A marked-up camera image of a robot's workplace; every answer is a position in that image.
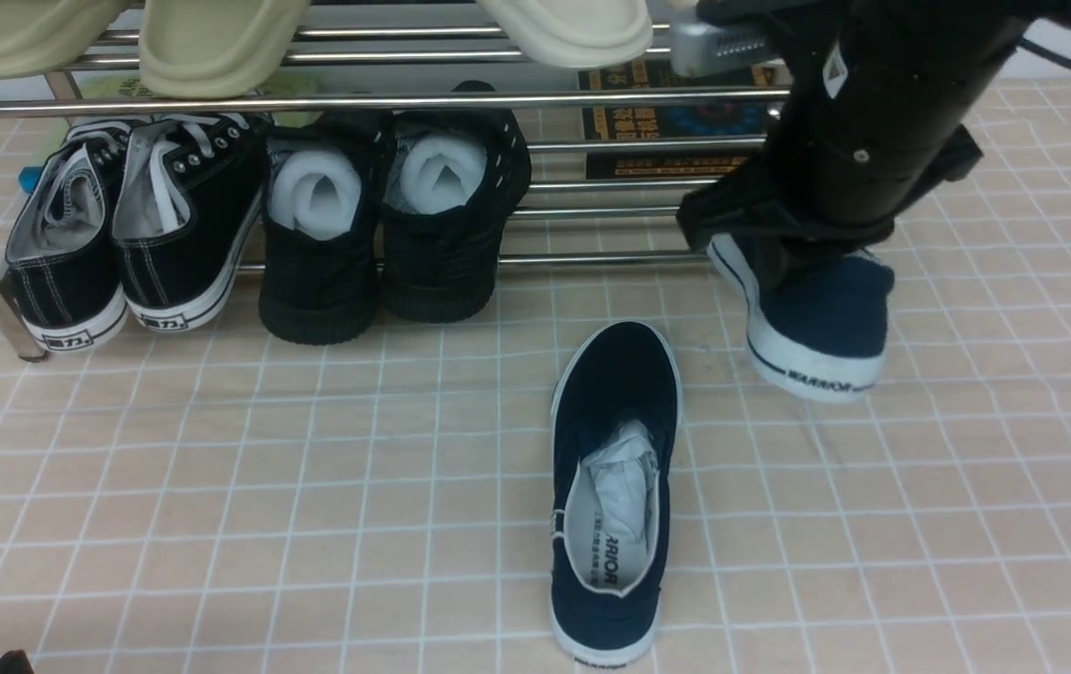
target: stainless steel rail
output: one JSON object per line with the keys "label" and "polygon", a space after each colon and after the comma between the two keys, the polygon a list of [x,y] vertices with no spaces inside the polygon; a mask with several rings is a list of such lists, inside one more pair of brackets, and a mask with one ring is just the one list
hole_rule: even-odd
{"label": "stainless steel rail", "polygon": [[[330,0],[313,0],[331,3]],[[658,25],[659,33],[668,25]],[[135,47],[138,31],[117,30],[104,33],[97,47]],[[296,34],[299,43],[381,43],[420,41],[487,41],[506,40],[498,26],[433,26],[433,27],[302,27]],[[652,56],[667,55],[665,47],[654,47]],[[377,51],[296,50],[285,57],[285,65],[334,64],[467,64],[526,63],[527,57],[514,47],[428,49],[420,46]],[[86,115],[153,115],[153,113],[197,111],[287,111],[325,110],[331,107],[649,107],[694,106],[724,102],[776,103],[784,101],[784,88],[754,89],[712,86],[711,88],[634,89],[627,91],[565,91],[553,93],[465,92],[437,94],[372,94],[340,93],[305,95],[299,99],[247,98],[224,101],[179,100],[107,100],[84,101],[72,72],[135,70],[138,59],[130,53],[107,55],[91,53],[81,56],[62,71],[48,73],[45,80],[56,101],[0,101],[0,118],[73,118]],[[624,139],[624,140],[537,140],[530,143],[532,153],[587,153],[595,151],[650,152],[679,150],[727,150],[749,152],[759,148],[764,136],[690,137],[689,139]],[[541,181],[531,185],[536,196],[584,195],[584,193],[629,193],[635,191],[681,191],[710,183],[711,178],[621,179],[607,181],[560,180]],[[603,206],[522,206],[513,221],[594,221],[594,219],[669,219],[677,204],[603,205]],[[560,255],[502,255],[503,269],[557,268],[557,266],[629,266],[697,264],[704,255],[688,251],[633,251],[616,253],[561,253]],[[263,261],[241,265],[243,274],[265,271]],[[12,289],[0,274],[0,332],[21,359],[40,361],[47,357],[43,345],[27,331],[15,308]]]}
{"label": "stainless steel rail", "polygon": [[[558,266],[639,266],[691,265],[707,261],[703,253],[689,251],[630,251],[624,253],[562,253],[562,255],[501,255],[498,264],[503,269],[558,268]],[[376,260],[378,268],[383,261]],[[263,261],[241,263],[240,273],[245,276],[265,273]]]}
{"label": "stainless steel rail", "polygon": [[[664,33],[668,25],[651,25],[655,33]],[[433,27],[300,27],[295,42],[380,42],[404,40],[507,40],[498,26],[433,26]],[[138,30],[108,30],[99,39],[100,47],[135,47],[140,41]]]}
{"label": "stainless steel rail", "polygon": [[223,101],[125,99],[116,101],[0,101],[0,118],[60,118],[60,116],[154,115],[154,113],[282,113],[327,110],[332,107],[562,107],[562,106],[694,106],[699,103],[771,103],[786,99],[787,89],[706,88],[628,91],[558,91],[545,93],[457,92],[381,95],[337,93],[300,99],[245,98]]}

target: navy blue canvas shoe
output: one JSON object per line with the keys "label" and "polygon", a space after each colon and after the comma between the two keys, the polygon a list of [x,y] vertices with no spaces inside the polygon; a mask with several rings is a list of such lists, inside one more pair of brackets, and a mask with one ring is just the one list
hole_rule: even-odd
{"label": "navy blue canvas shoe", "polygon": [[756,372],[795,396],[853,403],[881,378],[889,332],[887,299],[894,271],[868,251],[806,270],[766,293],[745,249],[755,239],[715,236],[707,248],[714,269],[748,302],[748,349]]}
{"label": "navy blue canvas shoe", "polygon": [[630,321],[592,334],[554,393],[553,632],[584,664],[655,639],[680,403],[673,349]]}

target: tiled floor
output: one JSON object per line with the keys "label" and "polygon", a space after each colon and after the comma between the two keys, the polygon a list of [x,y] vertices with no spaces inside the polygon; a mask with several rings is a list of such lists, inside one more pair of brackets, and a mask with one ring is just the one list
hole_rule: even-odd
{"label": "tiled floor", "polygon": [[[575,119],[525,115],[532,137]],[[677,349],[688,421],[664,628],[633,671],[1071,673],[1071,81],[1010,83],[972,126],[984,165],[879,249],[894,334],[864,404],[760,384],[702,266],[511,272],[470,323],[382,318],[330,349],[268,338],[254,285],[184,336],[131,326],[39,366],[0,341],[0,653],[42,674],[574,670],[547,623],[548,394],[637,316]],[[0,122],[0,248],[40,129]],[[680,246],[672,221],[507,242],[649,246]]]}

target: cream slipper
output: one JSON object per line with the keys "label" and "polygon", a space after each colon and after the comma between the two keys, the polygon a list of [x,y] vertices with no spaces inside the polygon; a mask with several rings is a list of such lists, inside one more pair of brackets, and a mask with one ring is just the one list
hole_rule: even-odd
{"label": "cream slipper", "polygon": [[130,0],[0,0],[0,79],[61,68],[82,56]]}
{"label": "cream slipper", "polygon": [[140,79],[180,99],[247,93],[277,71],[310,0],[147,0]]}
{"label": "cream slipper", "polygon": [[628,63],[651,46],[644,0],[477,0],[532,60],[562,69]]}

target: wall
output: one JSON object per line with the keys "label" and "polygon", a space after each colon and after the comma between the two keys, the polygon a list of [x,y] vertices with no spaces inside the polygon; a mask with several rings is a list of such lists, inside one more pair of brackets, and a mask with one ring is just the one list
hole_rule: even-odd
{"label": "wall", "polygon": [[[650,0],[655,17],[665,20],[668,11],[664,0]],[[347,5],[346,8],[313,9],[307,17],[312,26],[382,26],[398,21],[397,5]],[[127,12],[120,17],[117,27],[138,27],[140,16]],[[408,26],[454,26],[483,25],[488,18],[476,4],[464,5],[407,5]],[[1057,26],[1040,21],[1031,28],[1029,38],[1050,49],[1071,56],[1071,33]],[[504,42],[480,41],[474,47],[504,46]],[[447,42],[408,43],[408,48],[440,47]],[[362,43],[357,46],[364,50],[392,50],[398,46]],[[1002,77],[1065,77],[1071,73],[1046,63],[1039,57],[1020,53],[1007,64]],[[480,64],[472,68],[442,69],[438,65],[414,68],[414,65],[369,65],[369,68],[342,68],[325,74],[325,85],[334,91],[382,91],[398,92],[449,90],[463,79],[484,79],[500,90],[556,90],[575,88],[575,73],[536,64]],[[0,81],[0,100],[47,99],[48,89],[41,78]]]}

